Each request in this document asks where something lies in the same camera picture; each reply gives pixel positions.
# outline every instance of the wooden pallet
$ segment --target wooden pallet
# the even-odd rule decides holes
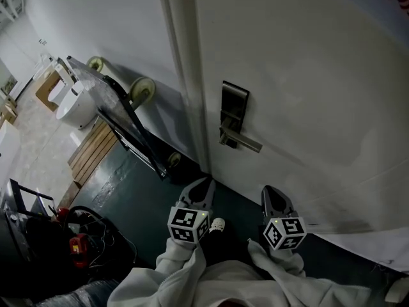
[[[70,187],[67,189],[66,193],[63,196],[63,199],[58,204],[58,208],[70,208],[72,202],[74,201],[75,197],[77,196],[78,192],[80,191],[79,184],[72,182]]]
[[[82,187],[101,160],[117,142],[111,128],[100,118],[91,132],[71,156],[68,164],[72,169],[74,182]]]

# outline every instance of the wall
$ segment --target wall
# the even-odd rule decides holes
[[[34,75],[34,66],[45,50],[39,39],[25,14],[0,32],[0,59],[18,82]]]
[[[7,83],[10,76],[11,76],[10,71],[0,59],[0,87],[2,87],[3,85]]]
[[[126,81],[155,80],[155,100],[138,116],[145,127],[196,159],[161,0],[26,0],[26,13],[53,56],[102,56]]]

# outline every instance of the door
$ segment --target door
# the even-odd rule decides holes
[[[286,193],[316,233],[397,228],[409,210],[406,47],[347,0],[196,0],[212,175]],[[222,82],[250,91],[219,143]]]

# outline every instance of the white shoe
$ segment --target white shoe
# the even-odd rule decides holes
[[[214,230],[219,230],[223,232],[225,225],[226,225],[226,222],[224,221],[223,218],[215,218],[213,220],[213,223],[212,223],[212,226],[210,227],[209,232],[214,231]]]

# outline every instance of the electronic door lock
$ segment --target electronic door lock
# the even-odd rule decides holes
[[[237,148],[237,144],[240,143],[242,146],[260,153],[263,145],[240,134],[249,94],[250,92],[245,89],[223,82],[219,143],[233,149]]]

